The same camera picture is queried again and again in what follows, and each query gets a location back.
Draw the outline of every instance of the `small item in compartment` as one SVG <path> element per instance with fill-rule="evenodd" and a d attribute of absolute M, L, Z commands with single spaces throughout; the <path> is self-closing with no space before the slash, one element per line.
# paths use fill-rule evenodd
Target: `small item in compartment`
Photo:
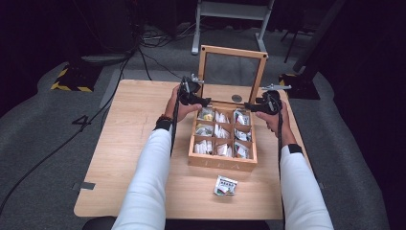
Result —
<path fill-rule="evenodd" d="M 194 152 L 200 154 L 212 154 L 213 144 L 211 141 L 203 140 L 200 143 L 194 145 Z"/>
<path fill-rule="evenodd" d="M 218 113 L 217 111 L 215 112 L 215 121 L 218 123 L 230 124 L 230 120 L 228 119 L 228 117 L 223 113 Z"/>
<path fill-rule="evenodd" d="M 240 141 L 251 141 L 251 130 L 248 132 L 243 132 L 235 128 L 234 135 L 236 136 L 236 139 Z"/>
<path fill-rule="evenodd" d="M 224 129 L 223 127 L 215 124 L 214 126 L 214 136 L 217 138 L 230 138 L 230 132 Z"/>
<path fill-rule="evenodd" d="M 245 126 L 249 126 L 250 125 L 250 116 L 249 115 L 245 115 L 243 114 L 241 111 L 239 111 L 238 109 L 236 109 L 234 111 L 234 121 L 236 124 L 241 124 L 241 125 L 245 125 Z"/>
<path fill-rule="evenodd" d="M 234 142 L 234 150 L 236 151 L 237 158 L 248 159 L 249 150 L 239 142 Z"/>
<path fill-rule="evenodd" d="M 213 136 L 213 127 L 209 125 L 198 124 L 196 126 L 196 135 Z"/>
<path fill-rule="evenodd" d="M 197 116 L 198 120 L 203 120 L 203 121 L 213 121 L 213 109 L 210 107 L 202 107 L 202 110 L 199 112 L 199 115 Z"/>
<path fill-rule="evenodd" d="M 233 150 L 227 144 L 217 146 L 217 155 L 219 156 L 233 156 Z"/>

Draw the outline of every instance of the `wooden table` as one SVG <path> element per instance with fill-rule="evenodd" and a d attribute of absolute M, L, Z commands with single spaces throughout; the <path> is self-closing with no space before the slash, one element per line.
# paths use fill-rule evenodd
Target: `wooden table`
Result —
<path fill-rule="evenodd" d="M 111 105 L 100 140 L 84 182 L 96 184 L 81 189 L 75 206 L 79 217 L 117 216 L 127 186 L 134 174 L 144 144 L 165 111 L 172 88 L 178 83 L 122 80 Z M 232 95 L 233 86 L 221 86 Z M 286 94 L 291 127 L 298 144 L 303 145 Z M 252 172 L 234 172 L 188 166 L 192 114 L 178 124 L 170 159 L 167 183 L 168 219 L 281 219 L 281 187 L 278 171 L 278 140 L 255 117 L 258 165 Z M 237 194 L 217 196 L 218 175 L 238 181 Z"/>

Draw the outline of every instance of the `white sleeve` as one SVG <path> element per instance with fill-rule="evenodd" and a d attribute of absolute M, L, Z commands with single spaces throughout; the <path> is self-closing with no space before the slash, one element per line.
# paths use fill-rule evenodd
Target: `white sleeve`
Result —
<path fill-rule="evenodd" d="M 282 148 L 281 188 L 286 230 L 333 229 L 319 185 L 301 153 Z"/>
<path fill-rule="evenodd" d="M 170 145 L 171 129 L 152 131 L 112 229 L 165 228 L 165 186 L 169 174 Z"/>

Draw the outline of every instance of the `person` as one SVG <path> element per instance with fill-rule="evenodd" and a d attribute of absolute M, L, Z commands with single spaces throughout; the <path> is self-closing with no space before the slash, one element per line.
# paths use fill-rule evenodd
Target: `person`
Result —
<path fill-rule="evenodd" d="M 158 119 L 138 160 L 114 230 L 165 229 L 165 186 L 169 175 L 171 119 L 178 86 L 173 88 L 165 113 Z M 179 104 L 177 122 L 201 104 Z M 285 229 L 333 229 L 318 183 L 308 167 L 290 128 L 286 103 L 282 102 L 281 188 Z M 278 114 L 257 112 L 278 137 Z"/>

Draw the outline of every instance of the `wrapped item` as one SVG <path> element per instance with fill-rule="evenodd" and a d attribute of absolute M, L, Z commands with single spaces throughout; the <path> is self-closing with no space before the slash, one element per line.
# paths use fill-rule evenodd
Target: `wrapped item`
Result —
<path fill-rule="evenodd" d="M 214 136 L 217 138 L 230 138 L 230 132 L 224 129 L 223 127 L 215 124 L 214 126 Z"/>
<path fill-rule="evenodd" d="M 227 144 L 217 146 L 217 155 L 233 157 L 233 150 Z"/>
<path fill-rule="evenodd" d="M 234 143 L 234 150 L 236 152 L 237 158 L 248 159 L 249 150 L 244 145 L 239 142 Z"/>
<path fill-rule="evenodd" d="M 232 196 L 236 193 L 238 181 L 219 175 L 215 182 L 214 193 L 218 196 Z"/>
<path fill-rule="evenodd" d="M 212 122 L 214 117 L 213 109 L 210 107 L 202 107 L 202 110 L 199 112 L 197 116 L 198 120 L 209 121 Z"/>
<path fill-rule="evenodd" d="M 236 128 L 234 129 L 234 135 L 236 136 L 236 139 L 240 141 L 251 141 L 251 130 L 248 132 L 243 132 L 240 130 L 237 130 Z"/>
<path fill-rule="evenodd" d="M 203 140 L 194 145 L 194 152 L 200 154 L 213 154 L 213 144 L 211 141 Z"/>
<path fill-rule="evenodd" d="M 234 111 L 234 121 L 236 124 L 241 124 L 244 126 L 249 126 L 250 125 L 250 116 L 243 114 L 241 111 L 236 109 Z"/>
<path fill-rule="evenodd" d="M 197 124 L 196 135 L 199 136 L 213 136 L 213 127 L 204 124 Z"/>
<path fill-rule="evenodd" d="M 226 115 L 224 115 L 223 113 L 219 113 L 219 112 L 215 112 L 215 121 L 218 123 L 227 123 L 230 124 L 230 120 L 228 119 L 228 117 Z"/>

